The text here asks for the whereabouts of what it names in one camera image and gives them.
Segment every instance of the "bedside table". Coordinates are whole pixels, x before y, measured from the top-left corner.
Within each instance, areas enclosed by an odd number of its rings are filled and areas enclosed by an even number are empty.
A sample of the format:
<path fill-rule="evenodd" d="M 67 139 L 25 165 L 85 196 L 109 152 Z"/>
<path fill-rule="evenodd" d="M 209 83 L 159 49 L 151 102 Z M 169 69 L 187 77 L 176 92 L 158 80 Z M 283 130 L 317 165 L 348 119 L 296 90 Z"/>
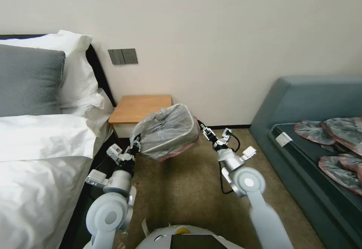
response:
<path fill-rule="evenodd" d="M 171 105 L 171 95 L 123 96 L 108 122 L 117 138 L 129 138 L 138 122 Z"/>

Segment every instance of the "light switch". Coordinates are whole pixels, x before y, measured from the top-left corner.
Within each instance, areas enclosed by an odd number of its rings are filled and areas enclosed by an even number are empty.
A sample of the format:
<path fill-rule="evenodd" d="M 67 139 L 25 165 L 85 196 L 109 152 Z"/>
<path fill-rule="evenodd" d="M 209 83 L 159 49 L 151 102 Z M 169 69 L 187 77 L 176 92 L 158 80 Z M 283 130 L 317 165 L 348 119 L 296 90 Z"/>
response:
<path fill-rule="evenodd" d="M 138 64 L 136 49 L 108 49 L 112 64 Z"/>
<path fill-rule="evenodd" d="M 122 54 L 122 49 L 108 49 L 108 53 L 112 61 L 112 64 L 114 65 L 125 64 Z"/>
<path fill-rule="evenodd" d="M 122 54 L 126 64 L 138 63 L 136 49 L 122 49 Z"/>

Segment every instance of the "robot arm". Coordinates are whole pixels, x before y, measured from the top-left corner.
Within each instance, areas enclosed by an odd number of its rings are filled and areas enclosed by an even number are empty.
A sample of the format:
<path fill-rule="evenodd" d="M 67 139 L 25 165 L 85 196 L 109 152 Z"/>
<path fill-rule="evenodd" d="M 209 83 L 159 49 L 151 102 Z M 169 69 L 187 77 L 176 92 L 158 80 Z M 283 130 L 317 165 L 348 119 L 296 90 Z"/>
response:
<path fill-rule="evenodd" d="M 91 205 L 86 216 L 86 226 L 92 238 L 84 249 L 110 249 L 117 229 L 126 230 L 133 215 L 136 188 L 132 186 L 135 155 L 141 149 L 139 136 L 125 152 L 116 144 L 107 150 L 117 164 L 112 176 L 93 169 L 86 183 L 102 188 L 105 194 Z"/>
<path fill-rule="evenodd" d="M 224 164 L 221 172 L 238 197 L 247 196 L 250 201 L 250 218 L 264 249 L 292 249 L 287 232 L 275 210 L 268 205 L 262 194 L 265 191 L 265 180 L 261 173 L 250 167 L 242 167 L 246 160 L 256 154 L 253 147 L 248 147 L 243 155 L 238 156 L 227 147 L 231 130 L 226 128 L 222 139 L 198 121 L 203 134 L 218 153 L 219 162 Z"/>

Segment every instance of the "white wall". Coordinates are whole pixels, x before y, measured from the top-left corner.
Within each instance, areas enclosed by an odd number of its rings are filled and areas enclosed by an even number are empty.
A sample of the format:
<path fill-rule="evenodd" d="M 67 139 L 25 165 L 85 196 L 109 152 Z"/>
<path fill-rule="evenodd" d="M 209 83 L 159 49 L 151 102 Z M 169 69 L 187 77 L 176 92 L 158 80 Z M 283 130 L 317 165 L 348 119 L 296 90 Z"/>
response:
<path fill-rule="evenodd" d="M 209 125 L 251 123 L 281 75 L 361 73 L 362 0 L 0 3 L 0 33 L 91 34 L 117 100 L 170 93 Z M 113 66 L 129 47 L 139 64 Z"/>

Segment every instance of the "gray pillow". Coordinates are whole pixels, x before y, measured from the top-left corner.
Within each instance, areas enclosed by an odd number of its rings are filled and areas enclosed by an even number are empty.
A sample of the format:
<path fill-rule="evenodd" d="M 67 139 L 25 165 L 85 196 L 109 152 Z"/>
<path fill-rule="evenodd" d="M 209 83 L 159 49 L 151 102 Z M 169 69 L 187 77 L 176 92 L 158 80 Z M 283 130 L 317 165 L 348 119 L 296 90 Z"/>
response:
<path fill-rule="evenodd" d="M 60 114 L 62 51 L 0 45 L 0 117 Z"/>

